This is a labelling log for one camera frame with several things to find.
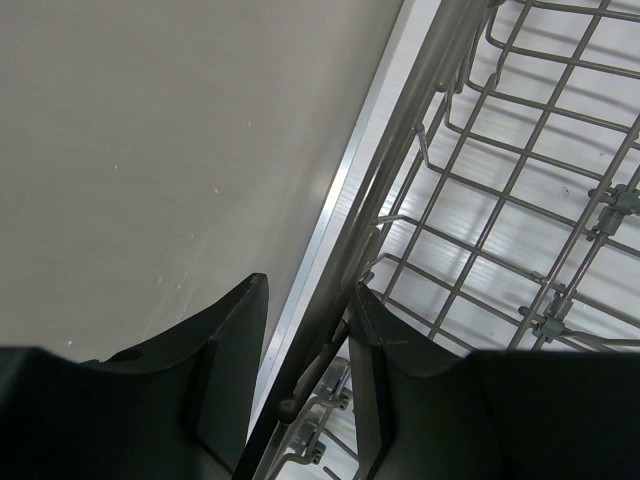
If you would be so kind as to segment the grey wire dish rack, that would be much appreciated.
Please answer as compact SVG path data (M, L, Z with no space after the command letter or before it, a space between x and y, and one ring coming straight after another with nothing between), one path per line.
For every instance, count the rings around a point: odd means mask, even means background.
M349 305L475 351L639 357L639 5L442 1L240 479L366 479Z

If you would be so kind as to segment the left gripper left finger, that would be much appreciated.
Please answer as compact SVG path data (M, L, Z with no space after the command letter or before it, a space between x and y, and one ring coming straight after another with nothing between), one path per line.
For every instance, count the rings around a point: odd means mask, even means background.
M228 479L245 448L265 275L105 361L1 351L5 479Z

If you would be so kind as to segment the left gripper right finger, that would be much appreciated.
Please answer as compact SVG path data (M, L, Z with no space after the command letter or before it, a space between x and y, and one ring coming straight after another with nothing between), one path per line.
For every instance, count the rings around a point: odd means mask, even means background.
M457 356L364 284L349 305L357 450L366 479L635 479L635 353Z

